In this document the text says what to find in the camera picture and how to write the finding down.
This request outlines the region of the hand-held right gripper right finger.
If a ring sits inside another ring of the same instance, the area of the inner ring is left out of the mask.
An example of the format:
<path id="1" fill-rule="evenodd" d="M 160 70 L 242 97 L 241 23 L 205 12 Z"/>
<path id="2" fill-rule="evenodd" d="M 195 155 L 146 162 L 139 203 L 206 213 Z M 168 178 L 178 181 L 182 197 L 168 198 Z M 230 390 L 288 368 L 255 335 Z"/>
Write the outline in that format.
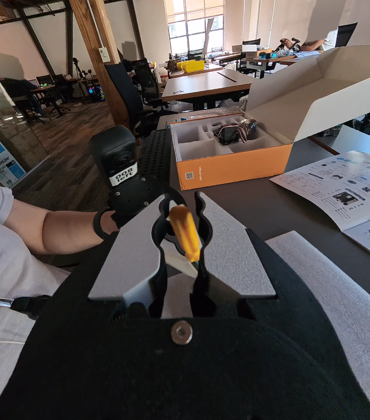
<path id="1" fill-rule="evenodd" d="M 198 234 L 203 241 L 191 293 L 195 317 L 213 317 L 221 307 L 240 307 L 248 299 L 276 298 L 247 228 L 203 192 L 195 193 Z"/>

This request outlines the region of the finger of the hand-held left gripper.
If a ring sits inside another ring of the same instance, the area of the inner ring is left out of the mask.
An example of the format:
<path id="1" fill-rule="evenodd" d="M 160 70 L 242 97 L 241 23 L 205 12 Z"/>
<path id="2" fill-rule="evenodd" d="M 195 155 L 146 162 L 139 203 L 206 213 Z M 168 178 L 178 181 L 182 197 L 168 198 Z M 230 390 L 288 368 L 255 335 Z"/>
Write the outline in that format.
<path id="1" fill-rule="evenodd" d="M 174 243 L 163 243 L 163 252 L 165 255 L 165 261 L 168 265 L 171 265 L 189 277 L 194 279 L 197 277 L 198 270 L 177 250 Z"/>

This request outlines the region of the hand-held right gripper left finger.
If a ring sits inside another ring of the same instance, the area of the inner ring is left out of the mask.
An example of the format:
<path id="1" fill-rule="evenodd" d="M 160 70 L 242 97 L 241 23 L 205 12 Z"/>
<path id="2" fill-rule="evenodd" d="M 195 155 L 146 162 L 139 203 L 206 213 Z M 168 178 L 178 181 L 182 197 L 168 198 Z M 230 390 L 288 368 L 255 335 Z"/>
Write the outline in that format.
<path id="1" fill-rule="evenodd" d="M 160 318 L 167 291 L 161 242 L 167 235 L 170 196 L 162 194 L 120 228 L 89 292 L 92 301 L 119 301 L 125 308 L 143 304 Z"/>

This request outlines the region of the yellow handled screwdriver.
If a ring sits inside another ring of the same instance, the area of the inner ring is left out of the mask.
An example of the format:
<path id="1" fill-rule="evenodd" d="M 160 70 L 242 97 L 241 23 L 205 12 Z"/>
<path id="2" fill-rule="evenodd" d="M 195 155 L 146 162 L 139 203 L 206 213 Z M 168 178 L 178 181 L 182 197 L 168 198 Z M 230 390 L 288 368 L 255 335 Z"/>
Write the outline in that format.
<path id="1" fill-rule="evenodd" d="M 169 219 L 185 257 L 198 270 L 200 239 L 191 211 L 184 205 L 176 205 L 171 208 Z"/>

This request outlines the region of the person's left forearm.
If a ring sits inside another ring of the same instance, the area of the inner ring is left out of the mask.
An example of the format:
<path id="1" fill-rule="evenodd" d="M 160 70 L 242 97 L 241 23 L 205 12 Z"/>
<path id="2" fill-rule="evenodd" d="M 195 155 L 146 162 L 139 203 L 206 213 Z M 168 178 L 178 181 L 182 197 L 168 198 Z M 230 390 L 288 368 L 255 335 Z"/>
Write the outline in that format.
<path id="1" fill-rule="evenodd" d="M 96 212 L 50 211 L 14 200 L 4 226 L 34 255 L 68 255 L 102 243 L 93 227 Z"/>

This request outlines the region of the dark grey desk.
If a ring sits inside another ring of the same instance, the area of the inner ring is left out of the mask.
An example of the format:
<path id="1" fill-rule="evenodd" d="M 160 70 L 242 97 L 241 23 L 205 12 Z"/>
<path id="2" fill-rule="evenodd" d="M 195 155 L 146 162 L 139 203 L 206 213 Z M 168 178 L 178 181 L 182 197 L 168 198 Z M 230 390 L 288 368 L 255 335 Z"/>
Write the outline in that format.
<path id="1" fill-rule="evenodd" d="M 370 136 L 354 131 L 340 138 L 302 139 L 293 145 L 285 170 L 350 150 L 370 153 Z M 370 252 L 341 233 L 313 203 L 269 178 L 209 186 L 202 192 L 264 240 L 297 231 L 370 293 Z"/>

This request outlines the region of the grey foam box insert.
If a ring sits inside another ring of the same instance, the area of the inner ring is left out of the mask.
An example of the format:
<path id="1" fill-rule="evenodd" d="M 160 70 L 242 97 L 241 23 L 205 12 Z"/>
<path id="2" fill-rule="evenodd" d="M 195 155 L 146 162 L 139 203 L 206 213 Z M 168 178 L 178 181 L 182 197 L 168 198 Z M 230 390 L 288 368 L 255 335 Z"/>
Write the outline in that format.
<path id="1" fill-rule="evenodd" d="M 261 127 L 256 128 L 254 138 L 245 143 L 239 139 L 229 145 L 221 144 L 215 131 L 222 125 L 236 125 L 244 119 L 242 113 L 232 113 L 194 116 L 184 121 L 172 122 L 170 129 L 177 162 L 293 144 L 285 138 L 273 137 Z"/>

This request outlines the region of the orange cardboard box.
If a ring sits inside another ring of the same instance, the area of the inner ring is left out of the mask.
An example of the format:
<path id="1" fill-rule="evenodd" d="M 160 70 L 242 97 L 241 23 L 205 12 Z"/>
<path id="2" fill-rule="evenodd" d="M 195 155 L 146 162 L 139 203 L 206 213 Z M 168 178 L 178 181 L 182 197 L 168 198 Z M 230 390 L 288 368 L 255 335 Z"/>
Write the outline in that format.
<path id="1" fill-rule="evenodd" d="M 358 45 L 305 58 L 252 84 L 243 115 L 294 143 L 367 113 L 370 45 Z M 175 157 L 181 190 L 282 174 L 292 147 L 179 162 Z"/>

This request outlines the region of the black office chair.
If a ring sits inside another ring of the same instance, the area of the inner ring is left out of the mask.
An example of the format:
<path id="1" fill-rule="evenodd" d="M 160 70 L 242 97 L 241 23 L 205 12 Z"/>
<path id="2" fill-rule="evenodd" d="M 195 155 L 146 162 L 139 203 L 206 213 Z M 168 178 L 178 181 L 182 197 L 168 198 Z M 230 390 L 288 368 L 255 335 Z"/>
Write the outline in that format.
<path id="1" fill-rule="evenodd" d="M 106 64 L 105 69 L 125 104 L 130 129 L 136 137 L 146 137 L 148 134 L 144 123 L 144 105 L 124 64 Z"/>
<path id="2" fill-rule="evenodd" d="M 146 59 L 131 61 L 135 77 L 141 87 L 142 100 L 145 105 L 153 108 L 165 107 L 168 104 L 161 100 L 158 83 L 150 69 L 150 65 Z"/>

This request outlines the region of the white foam sheet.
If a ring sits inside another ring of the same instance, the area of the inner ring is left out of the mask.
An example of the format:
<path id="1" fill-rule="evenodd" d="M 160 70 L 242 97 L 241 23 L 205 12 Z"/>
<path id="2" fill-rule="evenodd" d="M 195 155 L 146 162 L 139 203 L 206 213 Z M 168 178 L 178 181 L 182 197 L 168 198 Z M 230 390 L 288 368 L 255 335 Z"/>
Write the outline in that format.
<path id="1" fill-rule="evenodd" d="M 312 292 L 370 400 L 370 294 L 295 231 L 269 239 L 266 244 Z"/>

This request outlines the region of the clear plastic bag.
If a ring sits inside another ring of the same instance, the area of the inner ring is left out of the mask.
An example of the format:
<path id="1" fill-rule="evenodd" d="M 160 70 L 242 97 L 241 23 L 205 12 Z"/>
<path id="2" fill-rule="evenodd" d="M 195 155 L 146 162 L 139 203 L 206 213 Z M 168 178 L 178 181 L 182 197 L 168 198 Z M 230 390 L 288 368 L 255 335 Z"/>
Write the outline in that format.
<path id="1" fill-rule="evenodd" d="M 235 114 L 244 114 L 244 111 L 238 106 L 213 108 L 213 109 L 207 109 L 203 111 L 195 111 L 191 113 L 186 113 L 184 116 L 180 117 L 180 119 L 181 121 L 189 121 L 189 120 L 197 120 L 197 119 L 216 118 L 216 117 L 235 115 Z"/>

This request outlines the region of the printed instruction manual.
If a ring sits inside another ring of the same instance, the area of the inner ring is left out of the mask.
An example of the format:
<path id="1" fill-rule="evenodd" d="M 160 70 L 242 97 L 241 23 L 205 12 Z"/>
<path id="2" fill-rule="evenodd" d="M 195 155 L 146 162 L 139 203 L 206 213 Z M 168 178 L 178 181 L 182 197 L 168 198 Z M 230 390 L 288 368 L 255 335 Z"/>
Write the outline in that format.
<path id="1" fill-rule="evenodd" d="M 370 154 L 349 151 L 271 178 L 323 210 L 370 252 Z"/>

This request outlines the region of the wooden office table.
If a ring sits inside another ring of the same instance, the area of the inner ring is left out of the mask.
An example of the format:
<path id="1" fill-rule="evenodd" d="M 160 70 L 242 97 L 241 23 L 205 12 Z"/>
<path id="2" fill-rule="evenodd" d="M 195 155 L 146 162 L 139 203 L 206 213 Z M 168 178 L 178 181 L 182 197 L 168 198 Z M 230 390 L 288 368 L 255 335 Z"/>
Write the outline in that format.
<path id="1" fill-rule="evenodd" d="M 215 108 L 216 101 L 239 99 L 249 93 L 253 83 L 259 82 L 252 76 L 230 69 L 212 71 L 197 75 L 182 76 L 167 81 L 162 101 L 182 101 L 191 103 L 193 110 Z"/>
<path id="2" fill-rule="evenodd" d="M 265 76 L 266 71 L 274 70 L 277 64 L 283 64 L 289 66 L 293 64 L 294 60 L 297 57 L 295 55 L 279 57 L 279 58 L 244 58 L 241 62 L 246 62 L 246 69 L 250 71 L 254 71 L 254 78 L 257 76 L 257 72 L 259 72 L 259 78 L 262 79 Z"/>

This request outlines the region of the yellow storage bins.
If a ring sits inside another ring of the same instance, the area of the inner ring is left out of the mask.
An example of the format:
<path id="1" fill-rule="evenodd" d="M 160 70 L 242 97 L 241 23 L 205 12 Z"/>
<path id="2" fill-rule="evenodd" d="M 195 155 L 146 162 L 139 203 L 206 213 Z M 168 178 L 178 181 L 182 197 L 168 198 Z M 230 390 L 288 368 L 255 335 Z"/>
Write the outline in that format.
<path id="1" fill-rule="evenodd" d="M 179 61 L 176 63 L 176 67 L 178 70 L 184 71 L 185 73 L 192 73 L 203 71 L 205 69 L 205 62 L 203 60 Z"/>

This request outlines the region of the wooden pillar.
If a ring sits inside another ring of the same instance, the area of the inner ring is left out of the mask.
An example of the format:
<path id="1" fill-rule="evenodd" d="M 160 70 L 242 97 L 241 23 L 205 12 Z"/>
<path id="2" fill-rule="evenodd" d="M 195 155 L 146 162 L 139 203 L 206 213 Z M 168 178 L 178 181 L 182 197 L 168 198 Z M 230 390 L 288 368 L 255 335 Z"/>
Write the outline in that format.
<path id="1" fill-rule="evenodd" d="M 103 0 L 69 1 L 106 103 L 116 125 L 130 128 L 124 101 L 105 68 L 120 61 Z"/>

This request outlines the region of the paned window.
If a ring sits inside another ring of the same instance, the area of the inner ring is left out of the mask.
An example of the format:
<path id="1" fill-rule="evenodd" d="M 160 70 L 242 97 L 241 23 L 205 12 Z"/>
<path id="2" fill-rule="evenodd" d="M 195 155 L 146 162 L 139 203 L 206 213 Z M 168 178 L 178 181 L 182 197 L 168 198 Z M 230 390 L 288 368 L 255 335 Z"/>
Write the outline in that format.
<path id="1" fill-rule="evenodd" d="M 202 50 L 211 18 L 207 53 L 223 51 L 223 0 L 165 0 L 164 5 L 172 55 Z"/>

